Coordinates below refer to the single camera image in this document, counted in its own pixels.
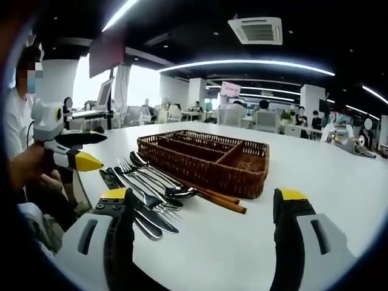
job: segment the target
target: pink sign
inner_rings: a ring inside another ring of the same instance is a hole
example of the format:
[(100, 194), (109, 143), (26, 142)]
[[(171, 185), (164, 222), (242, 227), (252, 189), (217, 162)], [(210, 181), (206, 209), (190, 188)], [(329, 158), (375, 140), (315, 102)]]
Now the pink sign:
[(224, 81), (219, 94), (226, 97), (238, 97), (240, 91), (241, 86)]

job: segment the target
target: ceiling light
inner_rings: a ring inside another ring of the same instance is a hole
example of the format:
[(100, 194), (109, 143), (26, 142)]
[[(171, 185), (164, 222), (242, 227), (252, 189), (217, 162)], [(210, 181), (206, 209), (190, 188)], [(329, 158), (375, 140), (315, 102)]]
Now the ceiling light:
[(370, 114), (370, 113), (369, 113), (369, 116), (370, 116), (370, 117), (373, 117), (373, 118), (375, 118), (375, 119), (377, 119), (377, 120), (380, 120), (379, 118), (377, 118), (376, 116), (374, 116), (374, 115), (372, 115), (372, 114)]
[(172, 71), (172, 70), (179, 70), (183, 68), (189, 68), (189, 67), (198, 67), (201, 65), (215, 65), (215, 64), (268, 64), (268, 65), (285, 65), (288, 67), (294, 67), (304, 70), (311, 70), (318, 73), (326, 74), (329, 76), (335, 76), (334, 73), (321, 70), (314, 67), (309, 67), (308, 65), (300, 65), (300, 64), (294, 64), (292, 62), (279, 62), (279, 61), (267, 61), (263, 59), (222, 59), (218, 61), (205, 61), (205, 62), (193, 62), (190, 64), (183, 64), (183, 65), (174, 65), (173, 67), (164, 68), (161, 70), (158, 70), (159, 73)]
[(360, 113), (363, 113), (363, 114), (368, 114), (368, 113), (366, 113), (365, 111), (362, 111), (362, 110), (360, 110), (360, 109), (354, 108), (354, 107), (349, 106), (349, 105), (346, 105), (346, 107), (349, 108), (349, 109), (356, 110), (356, 111), (358, 111), (358, 112), (360, 112)]
[(116, 23), (117, 20), (119, 20), (125, 12), (128, 11), (129, 8), (131, 8), (138, 0), (128, 0), (116, 13), (113, 15), (113, 17), (108, 21), (107, 25), (103, 28), (102, 32), (106, 31), (109, 27), (111, 27), (113, 24)]
[(382, 102), (386, 103), (388, 105), (388, 101), (386, 99), (384, 99), (381, 95), (377, 94), (376, 92), (374, 92), (372, 89), (366, 87), (366, 86), (363, 86), (363, 89), (365, 91), (368, 91), (370, 94), (372, 95), (375, 95), (378, 99), (382, 100)]
[(266, 96), (266, 95), (256, 95), (256, 94), (240, 93), (240, 96), (262, 97), (262, 98), (269, 98), (269, 99), (285, 100), (285, 101), (292, 101), (292, 102), (294, 102), (294, 99), (282, 98), (282, 97), (274, 97), (274, 96)]
[[(211, 89), (211, 88), (221, 88), (221, 86), (206, 86), (206, 89)], [(265, 90), (265, 91), (274, 91), (274, 92), (280, 92), (280, 93), (300, 95), (300, 93), (298, 93), (298, 92), (291, 92), (291, 91), (278, 90), (278, 89), (258, 88), (258, 87), (241, 87), (241, 88), (242, 89), (249, 89), (249, 90)]]

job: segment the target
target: black ceiling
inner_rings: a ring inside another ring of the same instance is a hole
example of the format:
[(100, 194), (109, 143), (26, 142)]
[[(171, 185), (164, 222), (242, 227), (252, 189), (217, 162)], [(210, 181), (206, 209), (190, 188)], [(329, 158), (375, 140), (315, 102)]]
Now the black ceiling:
[[(56, 40), (96, 38), (126, 1), (52, 1), (36, 26), (45, 58), (78, 58), (85, 54), (87, 47), (59, 45)], [(384, 7), (367, 2), (329, 5), (291, 1), (263, 4), (246, 0), (139, 0), (119, 24), (125, 26), (128, 47), (175, 64), (215, 59), (272, 59), (318, 67), (336, 74), (331, 77), (283, 66), (224, 64), (166, 72), (168, 75), (269, 79), (318, 85), (326, 88), (330, 99), (379, 116), (388, 113), (388, 105), (361, 86), (366, 85), (388, 99), (388, 20), (383, 11)], [(236, 16), (281, 18), (283, 45), (242, 45), (227, 23)], [(164, 67), (141, 58), (137, 62), (158, 69)], [(237, 83), (299, 90), (280, 83)]]

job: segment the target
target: wicker basket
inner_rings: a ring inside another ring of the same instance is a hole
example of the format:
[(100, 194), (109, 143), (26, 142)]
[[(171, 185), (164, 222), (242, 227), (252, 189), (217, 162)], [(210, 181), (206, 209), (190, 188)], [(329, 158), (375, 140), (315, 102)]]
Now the wicker basket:
[(180, 130), (141, 137), (138, 145), (152, 165), (194, 185), (250, 199), (263, 191), (267, 144)]

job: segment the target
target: chopsticks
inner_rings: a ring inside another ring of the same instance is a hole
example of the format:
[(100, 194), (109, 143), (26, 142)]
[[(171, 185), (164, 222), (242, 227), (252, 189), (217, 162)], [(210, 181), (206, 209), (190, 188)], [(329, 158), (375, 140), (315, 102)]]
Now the chopsticks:
[(179, 179), (179, 178), (177, 178), (169, 173), (166, 173), (166, 174), (169, 175), (171, 178), (177, 180), (178, 182), (180, 182), (186, 186), (196, 188), (200, 192), (198, 196), (205, 199), (205, 200), (208, 200), (208, 201), (210, 201), (214, 204), (217, 204), (223, 208), (229, 209), (231, 211), (234, 211), (234, 212), (237, 212), (240, 214), (245, 214), (247, 211), (247, 209), (245, 207), (239, 205), (240, 200), (237, 198), (226, 196), (226, 195), (223, 195), (223, 194), (220, 194), (218, 192), (214, 192), (214, 191), (202, 188), (202, 187), (198, 187), (197, 185), (191, 184), (183, 179)]

